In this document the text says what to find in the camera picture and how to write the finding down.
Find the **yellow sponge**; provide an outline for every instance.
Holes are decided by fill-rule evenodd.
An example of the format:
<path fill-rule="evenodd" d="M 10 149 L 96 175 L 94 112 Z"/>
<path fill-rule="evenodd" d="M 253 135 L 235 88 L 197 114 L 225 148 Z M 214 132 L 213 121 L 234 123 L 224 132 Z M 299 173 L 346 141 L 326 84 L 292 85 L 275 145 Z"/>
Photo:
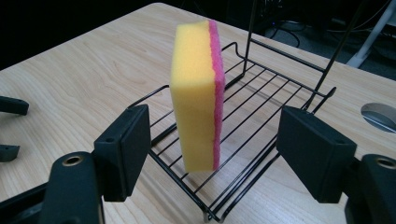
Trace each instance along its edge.
<path fill-rule="evenodd" d="M 216 23 L 179 25 L 170 90 L 186 172 L 219 167 L 224 83 Z"/>

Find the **black block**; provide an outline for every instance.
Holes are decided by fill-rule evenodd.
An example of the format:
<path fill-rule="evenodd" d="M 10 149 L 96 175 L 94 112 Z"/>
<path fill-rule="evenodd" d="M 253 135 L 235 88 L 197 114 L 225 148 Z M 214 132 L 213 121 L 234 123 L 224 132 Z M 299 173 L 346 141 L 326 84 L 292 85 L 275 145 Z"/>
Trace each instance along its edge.
<path fill-rule="evenodd" d="M 107 202 L 124 202 L 132 195 L 151 149 L 149 107 L 126 109 L 94 142 L 92 153 Z"/>
<path fill-rule="evenodd" d="M 29 104 L 23 100 L 0 96 L 0 112 L 27 115 Z"/>
<path fill-rule="evenodd" d="M 339 202 L 342 173 L 353 162 L 356 147 L 313 114 L 282 109 L 276 148 L 318 202 Z"/>
<path fill-rule="evenodd" d="M 359 181 L 373 223 L 396 223 L 396 160 L 365 155 L 361 159 Z"/>
<path fill-rule="evenodd" d="M 0 145 L 0 162 L 15 160 L 19 151 L 19 146 Z"/>

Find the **circular hole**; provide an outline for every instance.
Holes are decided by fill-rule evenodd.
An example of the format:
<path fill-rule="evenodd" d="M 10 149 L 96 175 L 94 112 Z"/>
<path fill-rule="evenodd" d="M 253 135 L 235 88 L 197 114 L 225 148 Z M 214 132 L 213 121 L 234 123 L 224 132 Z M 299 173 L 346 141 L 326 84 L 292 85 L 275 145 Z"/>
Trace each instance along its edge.
<path fill-rule="evenodd" d="M 388 159 L 378 158 L 378 159 L 376 159 L 376 163 L 378 163 L 378 165 L 385 167 L 387 169 L 396 170 L 395 162 L 390 161 Z"/>
<path fill-rule="evenodd" d="M 377 129 L 396 133 L 396 109 L 392 106 L 370 103 L 361 108 L 361 115 Z"/>
<path fill-rule="evenodd" d="M 74 166 L 82 162 L 82 157 L 81 156 L 72 156 L 64 160 L 63 165 L 64 166 Z"/>

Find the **black wire rack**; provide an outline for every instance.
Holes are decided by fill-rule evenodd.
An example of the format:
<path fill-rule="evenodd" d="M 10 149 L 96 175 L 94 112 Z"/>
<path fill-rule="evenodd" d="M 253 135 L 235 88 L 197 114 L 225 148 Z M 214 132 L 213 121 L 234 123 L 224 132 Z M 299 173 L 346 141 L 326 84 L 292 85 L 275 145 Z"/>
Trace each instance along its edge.
<path fill-rule="evenodd" d="M 144 103 L 154 108 L 150 109 L 153 138 L 148 154 L 198 205 L 205 222 L 212 219 L 223 222 L 279 157 L 274 149 L 280 111 L 284 105 L 300 107 L 315 114 L 334 94 L 335 87 L 326 94 L 319 92 L 319 88 L 366 3 L 363 1 L 360 5 L 334 55 L 327 66 L 321 68 L 252 38 L 254 9 L 257 6 L 257 0 L 254 1 L 245 56 L 238 52 L 236 42 L 222 49 L 227 84 L 224 92 L 220 166 L 216 171 L 193 174 L 184 172 L 173 107 L 163 104 L 171 102 L 168 85 L 131 105 Z M 318 72 L 316 86 L 311 88 L 278 72 L 279 68 L 250 59 L 251 44 L 274 51 L 285 60 Z"/>

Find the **light wood surface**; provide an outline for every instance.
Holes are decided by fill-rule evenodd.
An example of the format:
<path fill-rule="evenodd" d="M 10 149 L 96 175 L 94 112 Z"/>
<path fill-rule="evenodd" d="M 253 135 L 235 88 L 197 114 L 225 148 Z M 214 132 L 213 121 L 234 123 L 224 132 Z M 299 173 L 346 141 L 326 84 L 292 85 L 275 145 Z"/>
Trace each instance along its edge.
<path fill-rule="evenodd" d="M 62 155 L 92 151 L 93 141 L 126 106 L 168 84 L 177 25 L 203 19 L 164 4 L 149 5 L 0 71 L 0 95 L 30 104 L 25 117 L 0 114 L 0 142 L 21 146 L 15 161 L 0 163 L 0 201 L 48 181 L 52 163 Z M 236 41 L 240 52 L 245 52 L 247 32 L 219 23 L 219 35 L 222 46 Z M 328 62 L 257 38 L 322 67 Z M 250 55 L 306 85 L 314 87 L 318 82 L 318 73 L 273 52 L 252 47 Z M 236 62 L 229 52 L 223 58 L 225 66 Z M 336 63 L 320 90 L 328 92 L 334 86 L 335 95 L 318 117 L 358 144 L 358 158 L 368 153 L 396 158 L 395 133 L 372 127 L 360 112 L 367 103 L 396 107 L 396 82 Z M 167 94 L 154 97 L 151 103 L 153 118 L 172 107 Z M 217 191 L 216 185 L 206 193 L 211 191 Z M 225 223 L 345 223 L 346 199 L 343 196 L 339 204 L 317 203 L 279 159 Z M 107 223 L 203 222 L 198 206 L 150 157 L 133 196 L 125 203 L 105 203 L 105 213 Z"/>

